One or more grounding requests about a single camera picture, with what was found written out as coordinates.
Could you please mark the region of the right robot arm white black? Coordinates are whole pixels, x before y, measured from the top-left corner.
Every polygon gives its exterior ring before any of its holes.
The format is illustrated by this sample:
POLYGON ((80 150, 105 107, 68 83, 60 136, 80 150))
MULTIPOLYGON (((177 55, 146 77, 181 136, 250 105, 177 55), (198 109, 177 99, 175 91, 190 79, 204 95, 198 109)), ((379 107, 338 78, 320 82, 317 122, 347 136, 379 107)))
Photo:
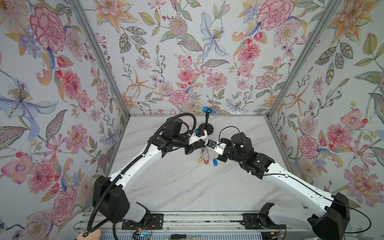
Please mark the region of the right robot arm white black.
POLYGON ((267 204, 265 216, 273 224, 309 230, 322 240, 341 240, 345 235, 350 206, 343 194, 332 195, 290 173, 269 156, 256 152, 244 133, 219 142, 210 140, 207 146, 218 153, 218 160, 237 162, 248 174, 273 184, 303 205, 299 210, 267 204))

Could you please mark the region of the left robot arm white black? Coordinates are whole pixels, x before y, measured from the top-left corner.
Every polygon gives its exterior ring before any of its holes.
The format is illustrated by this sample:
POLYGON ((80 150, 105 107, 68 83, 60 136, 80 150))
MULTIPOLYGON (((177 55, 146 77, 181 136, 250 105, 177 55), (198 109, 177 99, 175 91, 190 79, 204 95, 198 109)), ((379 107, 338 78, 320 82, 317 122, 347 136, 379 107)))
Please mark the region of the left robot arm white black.
POLYGON ((184 122, 181 116, 168 118, 167 121, 148 140, 147 145, 128 164, 109 177, 97 178, 93 192, 94 208, 89 224, 93 223, 98 213, 107 221, 116 224, 123 220, 145 224, 149 210, 139 204, 130 203, 129 188, 153 164, 173 150, 184 149, 189 155, 205 147, 208 132, 205 127, 193 126, 181 133, 184 122))

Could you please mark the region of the metal keyring with red handle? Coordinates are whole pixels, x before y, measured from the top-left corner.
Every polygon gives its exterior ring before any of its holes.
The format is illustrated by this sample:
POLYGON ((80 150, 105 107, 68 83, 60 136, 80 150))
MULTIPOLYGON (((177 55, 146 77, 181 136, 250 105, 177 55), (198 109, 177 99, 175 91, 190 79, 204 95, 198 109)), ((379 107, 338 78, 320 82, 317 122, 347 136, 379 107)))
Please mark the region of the metal keyring with red handle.
POLYGON ((203 159, 203 163, 208 165, 210 162, 210 153, 207 147, 202 148, 201 150, 201 158, 203 159))

